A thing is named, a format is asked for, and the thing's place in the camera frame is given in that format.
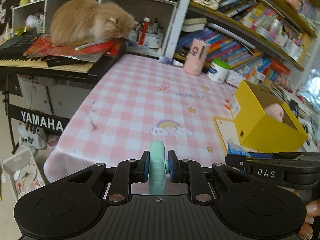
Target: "metal screw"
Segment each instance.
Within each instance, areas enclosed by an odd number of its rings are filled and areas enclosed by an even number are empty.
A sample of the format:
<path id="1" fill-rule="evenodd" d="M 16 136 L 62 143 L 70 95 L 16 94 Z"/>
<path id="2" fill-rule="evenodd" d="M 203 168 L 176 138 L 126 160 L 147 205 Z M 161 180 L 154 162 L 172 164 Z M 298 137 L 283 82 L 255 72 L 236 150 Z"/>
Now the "metal screw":
<path id="1" fill-rule="evenodd" d="M 124 199 L 124 196 L 121 194 L 112 194 L 109 196 L 109 200 L 112 202 L 119 202 Z"/>
<path id="2" fill-rule="evenodd" d="M 196 199 L 201 202 L 208 202 L 211 200 L 211 196 L 208 194 L 199 194 L 196 196 Z"/>

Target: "floor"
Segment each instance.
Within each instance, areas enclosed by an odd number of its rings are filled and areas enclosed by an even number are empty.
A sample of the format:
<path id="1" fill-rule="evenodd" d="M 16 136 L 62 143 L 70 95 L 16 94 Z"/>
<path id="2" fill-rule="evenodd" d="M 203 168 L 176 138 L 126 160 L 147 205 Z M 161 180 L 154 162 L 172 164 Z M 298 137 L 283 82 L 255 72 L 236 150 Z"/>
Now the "floor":
<path id="1" fill-rule="evenodd" d="M 23 97 L 10 95 L 10 103 L 26 107 Z M 18 141 L 18 124 L 19 121 L 12 119 L 13 134 L 16 142 Z M 5 108 L 2 102 L 0 102 L 0 146 L 0 163 L 2 163 L 3 160 L 12 156 L 12 144 L 10 141 L 8 119 L 5 115 Z M 35 157 L 35 160 L 41 170 L 43 169 L 43 164 L 48 158 L 50 152 L 50 149 L 44 149 L 39 151 Z M 6 177 L 6 179 L 7 181 L 5 183 L 1 183 L 2 201 L 0 201 L 0 240 L 18 240 L 21 237 L 21 233 L 13 217 L 13 209 L 16 201 L 11 189 L 11 184 L 8 181 L 8 177 Z"/>

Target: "red pen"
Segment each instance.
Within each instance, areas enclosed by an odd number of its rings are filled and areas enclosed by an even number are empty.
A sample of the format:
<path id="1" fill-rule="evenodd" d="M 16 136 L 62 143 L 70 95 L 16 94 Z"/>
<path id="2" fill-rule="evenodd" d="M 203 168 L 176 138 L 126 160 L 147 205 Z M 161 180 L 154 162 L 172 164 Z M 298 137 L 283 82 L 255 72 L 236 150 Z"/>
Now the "red pen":
<path id="1" fill-rule="evenodd" d="M 142 24 L 142 30 L 141 30 L 141 37 L 140 37 L 140 40 L 139 40 L 139 45 L 140 46 L 143 46 L 143 42 L 144 42 L 144 39 L 146 37 L 146 32 L 147 32 L 147 29 L 148 29 L 148 24 L 150 22 L 150 19 L 148 17 L 145 17 L 143 19 L 143 24 Z"/>

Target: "cat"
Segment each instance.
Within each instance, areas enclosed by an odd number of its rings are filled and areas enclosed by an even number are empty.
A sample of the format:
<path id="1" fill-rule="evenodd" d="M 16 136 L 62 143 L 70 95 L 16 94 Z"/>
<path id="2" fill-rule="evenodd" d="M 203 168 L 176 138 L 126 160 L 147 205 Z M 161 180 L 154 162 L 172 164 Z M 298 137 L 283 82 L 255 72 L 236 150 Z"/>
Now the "cat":
<path id="1" fill-rule="evenodd" d="M 112 40 L 128 36 L 137 24 L 131 14 L 115 3 L 70 0 L 53 15 L 51 42 L 60 46 L 78 46 Z"/>

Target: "yellow box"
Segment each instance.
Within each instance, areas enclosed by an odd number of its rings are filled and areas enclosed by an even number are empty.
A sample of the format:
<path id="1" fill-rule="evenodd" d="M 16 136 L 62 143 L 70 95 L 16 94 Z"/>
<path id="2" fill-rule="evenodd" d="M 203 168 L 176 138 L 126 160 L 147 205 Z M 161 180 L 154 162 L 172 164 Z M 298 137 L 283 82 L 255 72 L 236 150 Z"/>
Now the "yellow box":
<path id="1" fill-rule="evenodd" d="M 274 103 L 284 109 L 283 123 L 264 112 Z M 258 85 L 242 81 L 230 108 L 242 146 L 261 152 L 294 152 L 308 138 L 289 106 Z"/>

